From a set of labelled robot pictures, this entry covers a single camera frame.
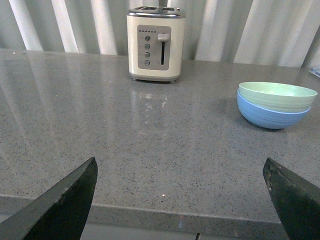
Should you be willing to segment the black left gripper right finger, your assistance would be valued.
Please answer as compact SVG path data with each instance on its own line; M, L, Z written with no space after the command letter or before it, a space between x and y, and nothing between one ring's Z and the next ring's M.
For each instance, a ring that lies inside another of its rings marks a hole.
M263 177L280 222L291 240L320 238L320 188L267 158Z

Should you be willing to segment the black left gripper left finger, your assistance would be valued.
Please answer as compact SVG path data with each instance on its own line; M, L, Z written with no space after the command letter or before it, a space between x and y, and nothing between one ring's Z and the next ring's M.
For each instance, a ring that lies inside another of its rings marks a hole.
M79 240L91 209L98 165L89 158L0 224L2 240Z

